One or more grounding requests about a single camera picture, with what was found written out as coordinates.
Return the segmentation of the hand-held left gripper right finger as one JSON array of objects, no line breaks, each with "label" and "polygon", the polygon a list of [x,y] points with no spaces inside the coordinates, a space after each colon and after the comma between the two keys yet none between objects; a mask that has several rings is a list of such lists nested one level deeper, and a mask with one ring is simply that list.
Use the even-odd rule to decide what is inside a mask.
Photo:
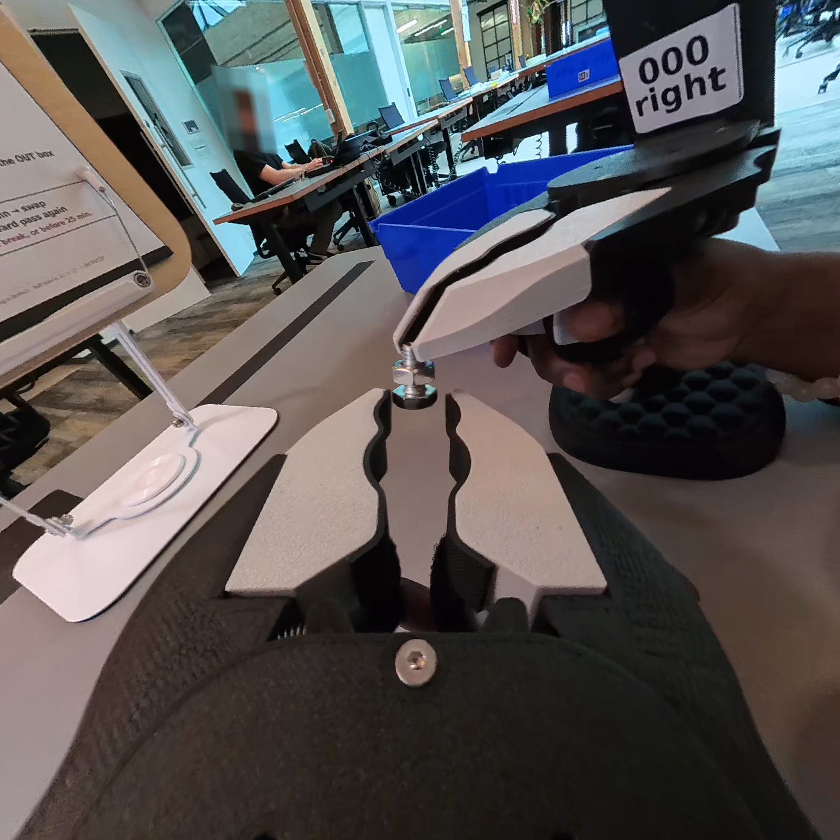
[{"label": "hand-held left gripper right finger", "polygon": [[540,442],[467,392],[446,395],[448,582],[474,613],[516,598],[600,596],[607,582]]}]

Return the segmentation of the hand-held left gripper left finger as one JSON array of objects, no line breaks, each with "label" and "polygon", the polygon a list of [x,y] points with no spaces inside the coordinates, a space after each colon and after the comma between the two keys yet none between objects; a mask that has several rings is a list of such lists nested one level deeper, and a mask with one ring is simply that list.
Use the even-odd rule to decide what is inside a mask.
[{"label": "hand-held left gripper left finger", "polygon": [[226,593],[298,600],[350,595],[353,564],[387,530],[382,478],[392,396],[368,391],[286,453]]}]

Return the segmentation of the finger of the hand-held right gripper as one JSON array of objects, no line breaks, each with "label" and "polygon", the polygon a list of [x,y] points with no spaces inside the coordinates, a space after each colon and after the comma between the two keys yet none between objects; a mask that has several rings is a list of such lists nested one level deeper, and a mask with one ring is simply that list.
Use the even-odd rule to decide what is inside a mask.
[{"label": "finger of the hand-held right gripper", "polygon": [[548,209],[533,209],[519,213],[477,238],[466,241],[448,255],[425,280],[402,322],[414,322],[432,300],[436,290],[443,291],[447,285],[474,276],[478,270],[488,267],[500,256],[541,236],[559,219],[558,214]]},{"label": "finger of the hand-held right gripper", "polygon": [[414,322],[399,322],[395,349],[409,344],[420,361],[435,361],[529,328],[582,302],[593,286],[585,247],[668,192],[631,192],[560,217],[529,244],[500,256],[474,276],[436,290]]}]

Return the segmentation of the blue plastic bin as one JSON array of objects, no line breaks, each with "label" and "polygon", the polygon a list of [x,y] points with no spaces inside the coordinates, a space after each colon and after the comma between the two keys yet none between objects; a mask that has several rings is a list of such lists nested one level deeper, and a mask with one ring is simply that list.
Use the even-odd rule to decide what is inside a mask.
[{"label": "blue plastic bin", "polygon": [[565,52],[545,68],[550,101],[621,79],[612,38],[606,36]]},{"label": "blue plastic bin", "polygon": [[371,230],[404,291],[416,293],[432,271],[468,237],[543,193],[554,178],[628,146],[502,163],[480,168],[399,206],[371,222]]}]

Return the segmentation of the steel hex bolt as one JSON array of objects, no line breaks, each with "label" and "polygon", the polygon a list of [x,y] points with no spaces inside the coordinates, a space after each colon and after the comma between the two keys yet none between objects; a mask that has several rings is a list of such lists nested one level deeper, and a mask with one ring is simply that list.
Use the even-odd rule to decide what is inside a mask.
[{"label": "steel hex bolt", "polygon": [[[421,365],[425,365],[425,364],[432,364],[434,366],[434,362],[420,361],[415,356],[415,353],[413,351],[412,346],[409,345],[409,344],[405,344],[401,348],[401,358],[397,362],[395,362],[393,367],[395,367],[396,365],[400,365],[400,366],[404,366],[404,367],[410,367],[410,366],[411,367],[417,367],[417,366],[421,366]],[[404,410],[407,410],[407,411],[424,410],[425,408],[428,408],[428,407],[432,406],[433,404],[435,404],[435,402],[437,400],[437,395],[438,395],[438,392],[436,392],[436,394],[433,395],[430,400],[417,400],[417,401],[415,401],[415,400],[403,400],[399,396],[394,396],[393,389],[392,389],[392,401],[393,401],[394,405],[399,407],[399,408],[402,408]]]}]

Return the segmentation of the steel hex nut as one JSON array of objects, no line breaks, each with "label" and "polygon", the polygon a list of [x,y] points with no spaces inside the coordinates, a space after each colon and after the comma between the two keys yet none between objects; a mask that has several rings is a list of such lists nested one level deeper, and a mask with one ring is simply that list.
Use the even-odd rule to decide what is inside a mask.
[{"label": "steel hex nut", "polygon": [[403,400],[430,400],[437,392],[432,364],[417,367],[396,365],[392,378],[395,386],[393,394]]}]

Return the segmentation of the person's right forearm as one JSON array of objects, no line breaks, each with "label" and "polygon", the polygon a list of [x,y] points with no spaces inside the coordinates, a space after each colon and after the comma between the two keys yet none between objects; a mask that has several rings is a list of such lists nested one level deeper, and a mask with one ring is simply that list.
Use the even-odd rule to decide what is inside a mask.
[{"label": "person's right forearm", "polygon": [[787,312],[791,372],[815,382],[839,374],[839,254],[793,253]]}]

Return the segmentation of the person's right hand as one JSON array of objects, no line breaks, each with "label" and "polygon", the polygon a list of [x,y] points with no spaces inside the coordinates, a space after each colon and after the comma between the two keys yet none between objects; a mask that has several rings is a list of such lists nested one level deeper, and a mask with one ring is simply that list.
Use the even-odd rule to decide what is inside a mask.
[{"label": "person's right hand", "polygon": [[539,377],[595,398],[628,391],[647,369],[698,369],[733,358],[772,311],[784,256],[779,251],[714,238],[669,267],[673,307],[616,361],[574,364],[555,353],[545,334],[524,337]]}]

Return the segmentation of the brown office desk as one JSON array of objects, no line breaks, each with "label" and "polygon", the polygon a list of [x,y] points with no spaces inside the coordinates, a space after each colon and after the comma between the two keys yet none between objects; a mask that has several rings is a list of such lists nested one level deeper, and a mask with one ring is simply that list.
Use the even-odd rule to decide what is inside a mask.
[{"label": "brown office desk", "polygon": [[620,76],[609,77],[578,91],[552,98],[547,85],[525,91],[463,132],[464,143],[477,142],[486,158],[497,158],[530,137],[548,134],[549,154],[566,154],[566,129],[586,124],[624,101]]}]

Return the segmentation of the sign board on white stand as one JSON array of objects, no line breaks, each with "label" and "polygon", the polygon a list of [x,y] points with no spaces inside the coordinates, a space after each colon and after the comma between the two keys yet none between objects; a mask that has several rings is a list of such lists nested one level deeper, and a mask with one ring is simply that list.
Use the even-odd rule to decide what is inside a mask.
[{"label": "sign board on white stand", "polygon": [[2,505],[43,530],[17,583],[69,623],[104,612],[277,425],[275,410],[185,407],[120,317],[192,267],[181,226],[73,97],[26,33],[1,26],[1,373],[110,328],[171,425],[60,518]]}]

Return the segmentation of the long office desk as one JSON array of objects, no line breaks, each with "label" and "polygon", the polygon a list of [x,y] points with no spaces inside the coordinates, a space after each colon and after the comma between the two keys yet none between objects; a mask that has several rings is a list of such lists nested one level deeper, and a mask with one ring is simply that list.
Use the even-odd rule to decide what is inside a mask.
[{"label": "long office desk", "polygon": [[281,207],[297,203],[305,204],[307,210],[314,212],[327,206],[342,196],[349,196],[353,218],[359,226],[366,246],[379,244],[366,216],[356,187],[375,173],[374,164],[389,160],[393,163],[411,159],[424,145],[421,137],[425,132],[438,127],[437,119],[426,119],[407,129],[392,134],[392,142],[363,152],[359,158],[326,174],[321,174],[291,185],[273,187],[261,198],[244,205],[234,204],[226,215],[214,219],[215,225],[244,224],[254,225],[265,236],[268,247],[278,257],[286,277],[296,283],[305,275],[300,258],[293,256],[284,235],[273,223],[273,217]]}]

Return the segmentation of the black wrist rest pad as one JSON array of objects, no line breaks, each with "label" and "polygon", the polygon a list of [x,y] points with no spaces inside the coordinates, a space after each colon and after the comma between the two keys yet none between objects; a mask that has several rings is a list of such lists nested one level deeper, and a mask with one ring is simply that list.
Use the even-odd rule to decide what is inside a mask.
[{"label": "black wrist rest pad", "polygon": [[781,395],[756,364],[654,367],[620,402],[552,389],[555,443],[591,466],[683,480],[730,480],[771,464],[785,436]]}]

